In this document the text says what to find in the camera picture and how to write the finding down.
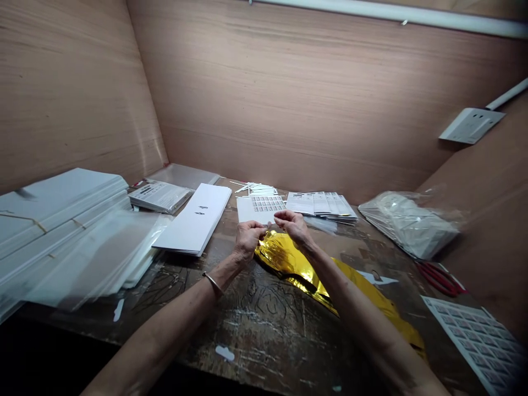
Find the silver bracelet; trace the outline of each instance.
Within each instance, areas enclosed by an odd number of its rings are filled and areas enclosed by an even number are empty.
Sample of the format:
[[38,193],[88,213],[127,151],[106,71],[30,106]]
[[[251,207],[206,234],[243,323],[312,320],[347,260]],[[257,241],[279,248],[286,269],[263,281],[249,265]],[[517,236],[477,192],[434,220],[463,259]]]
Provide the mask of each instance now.
[[220,296],[224,295],[224,292],[222,291],[220,286],[218,286],[218,283],[216,283],[215,280],[211,278],[207,272],[204,272],[202,276],[205,276],[207,279],[211,281],[211,283],[213,284],[213,287],[215,287],[220,292]]

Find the gold mylar blanket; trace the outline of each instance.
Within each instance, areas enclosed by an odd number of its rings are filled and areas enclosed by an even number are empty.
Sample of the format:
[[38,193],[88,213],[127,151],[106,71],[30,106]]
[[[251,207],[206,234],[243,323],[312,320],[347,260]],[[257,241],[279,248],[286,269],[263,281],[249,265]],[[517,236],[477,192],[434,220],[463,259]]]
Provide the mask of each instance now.
[[[288,282],[294,284],[339,316],[337,310],[332,305],[325,286],[323,286],[317,277],[317,274],[306,257],[295,247],[294,242],[288,234],[268,231],[264,240],[255,249],[255,254],[264,264],[273,269],[277,276],[287,278]],[[355,269],[335,258],[332,258],[332,260],[343,271],[346,277],[385,314],[414,350],[424,360],[427,360],[424,341],[418,331],[400,317],[394,303],[385,298],[376,287]]]

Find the wood paneling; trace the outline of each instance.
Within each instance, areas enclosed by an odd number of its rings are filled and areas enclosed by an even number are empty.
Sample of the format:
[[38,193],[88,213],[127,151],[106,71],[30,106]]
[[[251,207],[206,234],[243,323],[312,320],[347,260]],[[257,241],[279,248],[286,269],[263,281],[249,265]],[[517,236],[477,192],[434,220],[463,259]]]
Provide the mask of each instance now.
[[521,41],[239,0],[128,2],[171,162],[359,204],[414,191]]
[[0,27],[0,193],[75,167],[130,183],[162,167],[124,1],[2,1]]
[[452,156],[420,188],[444,185],[440,207],[469,211],[442,263],[528,344],[528,92],[475,146]]

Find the white conduit pipe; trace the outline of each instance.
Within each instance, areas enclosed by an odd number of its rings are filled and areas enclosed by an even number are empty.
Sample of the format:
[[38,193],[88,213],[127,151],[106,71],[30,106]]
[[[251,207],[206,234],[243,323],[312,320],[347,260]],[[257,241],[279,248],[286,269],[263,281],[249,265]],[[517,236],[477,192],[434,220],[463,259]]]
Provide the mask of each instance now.
[[357,0],[255,0],[261,3],[279,4],[361,17],[388,19],[419,25],[435,26],[454,30],[465,30],[493,36],[528,39],[528,25],[503,19],[457,14],[404,5],[371,3]]
[[521,92],[523,92],[527,88],[528,88],[528,78],[524,79],[523,81],[521,81],[520,83],[515,85],[508,92],[503,93],[502,95],[500,95],[497,99],[495,99],[493,102],[488,104],[486,106],[486,108],[489,109],[489,110],[495,110],[497,107],[502,106],[503,104],[508,102],[511,98],[513,98],[514,96],[520,94]]

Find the scissors handle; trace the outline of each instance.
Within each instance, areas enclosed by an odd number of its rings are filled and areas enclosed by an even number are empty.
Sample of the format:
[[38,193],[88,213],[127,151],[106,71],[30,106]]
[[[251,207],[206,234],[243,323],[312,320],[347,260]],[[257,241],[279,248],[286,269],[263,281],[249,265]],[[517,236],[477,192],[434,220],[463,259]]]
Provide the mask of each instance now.
[[449,297],[456,297],[465,291],[460,287],[458,282],[455,281],[453,277],[444,270],[427,261],[415,262],[418,267],[418,271],[422,274],[425,280],[440,293],[443,293]]

